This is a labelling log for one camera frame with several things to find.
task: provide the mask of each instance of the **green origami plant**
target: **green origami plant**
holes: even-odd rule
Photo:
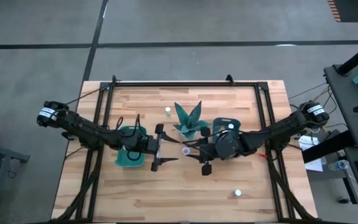
[[[206,121],[199,121],[201,116],[201,101],[191,111],[190,115],[177,103],[175,103],[175,109],[177,111],[180,124],[174,124],[173,126],[186,138],[192,140],[197,131],[200,131],[203,127],[208,127],[211,123]]]

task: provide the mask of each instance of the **concrete floor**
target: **concrete floor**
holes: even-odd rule
[[[0,44],[91,43],[101,3],[0,0]],[[358,23],[335,22],[326,0],[110,0],[99,42],[252,40],[358,40]],[[99,49],[89,79],[222,80],[230,73],[237,80],[282,79],[293,96],[323,83],[325,66],[357,51],[358,45]],[[12,165],[17,177],[7,178],[0,194],[0,223],[50,218],[67,142],[35,118],[45,100],[78,96],[88,53],[0,50],[0,145],[31,154],[25,166]],[[329,124],[340,122],[337,110]],[[320,218],[358,223],[358,205],[336,203],[346,196],[341,180],[310,181]]]

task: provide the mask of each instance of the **black metal frame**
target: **black metal frame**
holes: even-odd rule
[[[113,77],[113,82],[111,83],[101,83],[100,87],[106,86],[106,84],[110,84],[107,88],[104,88],[102,90],[99,90],[98,100],[96,103],[96,109],[94,114],[94,123],[98,123],[99,121],[99,115],[101,112],[101,103],[103,99],[103,95],[105,91],[108,91],[108,98],[106,101],[106,109],[104,114],[110,114],[110,107],[112,103],[112,94],[113,89],[115,87],[134,87],[134,86],[153,86],[153,87],[159,87],[159,86],[244,86],[244,87],[253,87],[255,90],[255,98],[257,101],[258,106],[258,113],[261,123],[261,128],[266,127],[266,121],[265,121],[265,114],[262,104],[262,97],[260,94],[260,91],[264,92],[265,100],[267,104],[267,110],[268,110],[268,116],[271,123],[275,122],[274,112],[273,112],[273,106],[270,99],[270,92],[269,92],[269,86],[267,82],[235,82],[231,75],[228,75],[226,78],[226,81],[216,81],[216,82],[117,82],[115,77]],[[104,116],[103,119],[103,125],[108,125],[108,118],[109,116]],[[268,158],[272,158],[272,149],[269,147],[268,144],[265,145],[266,148],[266,155]],[[90,175],[91,170],[91,161],[93,152],[97,151],[98,155],[96,158],[96,164],[94,166],[93,172]],[[278,165],[280,168],[280,174],[284,180],[284,182],[288,186],[288,179],[287,179],[287,173],[285,171],[285,165],[284,160],[281,154],[277,154],[278,156]],[[76,210],[75,219],[70,220],[71,215],[66,215],[65,217],[59,217],[57,219],[51,220],[53,223],[91,223],[93,221],[93,213],[94,213],[94,207],[96,205],[96,196],[97,196],[97,190],[98,190],[98,182],[99,182],[99,175],[100,175],[100,168],[101,168],[101,161],[103,158],[103,146],[99,146],[97,149],[89,149],[88,153],[86,155],[85,165],[84,165],[84,173],[83,178],[81,182],[81,190],[79,194],[76,196],[80,199],[78,200],[78,203],[75,204],[75,207],[68,207],[68,209],[71,210],[71,214],[73,214],[74,210]],[[271,170],[269,169],[270,174],[270,181],[272,183],[272,191],[273,191],[273,199],[275,202],[275,208],[277,211],[277,220],[283,220],[283,210],[281,206],[281,200],[280,195],[278,193],[278,187],[276,181],[272,178]],[[85,193],[90,188],[90,185],[92,185],[91,195],[90,195],[90,201],[89,201],[89,208],[86,218],[82,218],[82,211],[83,211],[83,204],[84,204],[84,196]],[[295,218],[295,213],[292,204],[290,203],[289,199],[286,197],[286,203],[287,203],[287,210],[288,210],[288,216],[289,219],[292,220]]]

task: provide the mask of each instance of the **butcher block tabletop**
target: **butcher block tabletop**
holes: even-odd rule
[[[282,80],[267,81],[276,120],[291,113]],[[81,95],[100,87],[101,82],[84,82]],[[267,125],[270,124],[262,94]],[[98,92],[82,98],[77,112],[93,120]],[[154,134],[156,124],[163,123],[164,131],[181,140],[173,124],[178,124],[174,102],[190,113],[202,101],[202,120],[213,122],[218,117],[234,118],[241,122],[242,131],[260,130],[260,119],[253,87],[114,87],[109,116],[109,127],[116,127],[120,116],[122,126],[133,126],[137,114],[147,134]],[[99,123],[104,117],[102,104]],[[165,114],[171,108],[171,116]],[[67,154],[80,147],[71,141]],[[257,153],[230,161],[211,162],[213,172],[201,175],[201,164],[184,156],[183,145],[162,141],[160,156],[179,160],[164,163],[158,172],[151,172],[152,155],[146,155],[140,168],[122,168],[115,165],[117,152],[105,146],[94,211],[94,222],[274,222],[277,221],[267,161]],[[78,193],[83,176],[86,149],[64,162],[52,218],[61,215]],[[291,191],[313,216],[317,216],[313,196],[299,149],[288,147],[283,151]],[[242,195],[236,197],[234,191]],[[89,195],[85,198],[83,216],[86,216]],[[285,197],[280,190],[284,217],[288,217]]]

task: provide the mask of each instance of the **white paper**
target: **white paper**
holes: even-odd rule
[[[313,137],[313,142],[311,141],[310,136],[302,136],[299,138],[299,146],[302,148],[303,151],[309,149],[312,146],[318,145],[320,142],[318,138]],[[308,162],[305,164],[307,170],[313,171],[323,171],[323,166],[321,165],[321,159],[316,159],[315,161]]]

